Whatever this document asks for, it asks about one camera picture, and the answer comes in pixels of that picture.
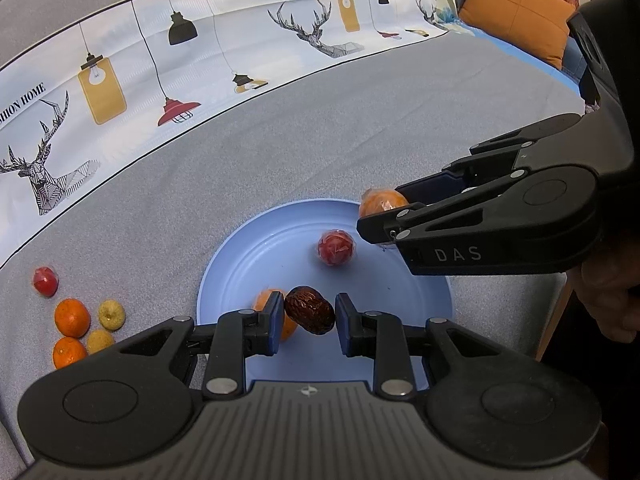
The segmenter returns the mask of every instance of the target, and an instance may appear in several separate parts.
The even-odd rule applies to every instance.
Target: white decorative banner
[[[43,41],[0,71],[0,266],[151,150],[305,75],[436,38],[445,6],[131,0]]]

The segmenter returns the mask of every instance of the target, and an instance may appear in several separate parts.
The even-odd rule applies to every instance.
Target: das logo
[[[478,248],[476,246],[471,246],[461,250],[453,247],[447,251],[444,249],[434,249],[433,251],[441,262],[467,262],[469,260],[479,262],[482,260],[482,254],[478,252]]]

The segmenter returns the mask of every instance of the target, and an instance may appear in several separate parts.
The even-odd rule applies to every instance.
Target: person's hand
[[[621,343],[636,338],[640,296],[630,296],[628,290],[640,285],[640,238],[602,244],[567,277],[604,336]]]

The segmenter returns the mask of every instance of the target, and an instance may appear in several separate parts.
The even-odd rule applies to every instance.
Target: orange cushion
[[[466,0],[460,18],[560,70],[574,11],[564,0]]]

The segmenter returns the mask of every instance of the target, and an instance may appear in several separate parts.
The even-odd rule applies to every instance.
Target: light blue bowl
[[[220,315],[250,308],[265,288],[289,291],[299,285],[318,290],[334,304],[339,292],[356,309],[381,310],[404,324],[424,326],[430,317],[453,318],[449,281],[443,276],[413,276],[395,248],[366,243],[356,231],[358,203],[312,199],[291,202],[255,216],[239,227],[213,255],[198,292],[197,321],[216,323]],[[323,232],[347,231],[356,241],[353,259],[329,267],[316,253]],[[412,358],[417,386],[427,387],[419,357]],[[298,327],[274,357],[246,360],[247,384],[272,381],[368,381],[373,361],[347,358],[334,328],[312,335]]]

